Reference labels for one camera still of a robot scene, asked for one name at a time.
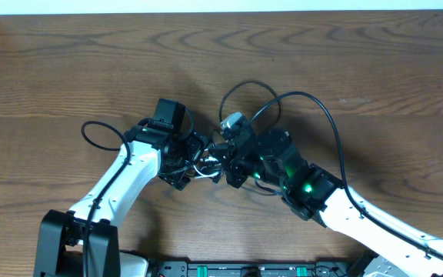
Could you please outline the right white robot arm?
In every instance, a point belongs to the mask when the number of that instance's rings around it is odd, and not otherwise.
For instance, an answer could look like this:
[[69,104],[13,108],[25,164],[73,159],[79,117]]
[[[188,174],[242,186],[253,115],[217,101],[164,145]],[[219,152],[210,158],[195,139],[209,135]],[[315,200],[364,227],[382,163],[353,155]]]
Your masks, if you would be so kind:
[[409,276],[443,276],[443,239],[389,215],[343,180],[307,163],[285,130],[224,134],[228,141],[209,154],[221,163],[229,185],[238,188],[249,177],[277,185],[300,219],[359,241]]

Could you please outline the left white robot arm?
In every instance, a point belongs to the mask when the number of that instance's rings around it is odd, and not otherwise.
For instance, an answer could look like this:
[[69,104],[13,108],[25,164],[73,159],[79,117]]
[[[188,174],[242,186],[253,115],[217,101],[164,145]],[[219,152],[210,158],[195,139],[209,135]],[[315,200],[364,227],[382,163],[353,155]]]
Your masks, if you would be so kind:
[[49,211],[41,221],[36,276],[146,276],[148,260],[118,246],[118,230],[129,209],[154,178],[177,190],[206,146],[193,128],[183,132],[192,112],[161,98],[151,118],[120,134],[117,158],[97,184],[67,212]]

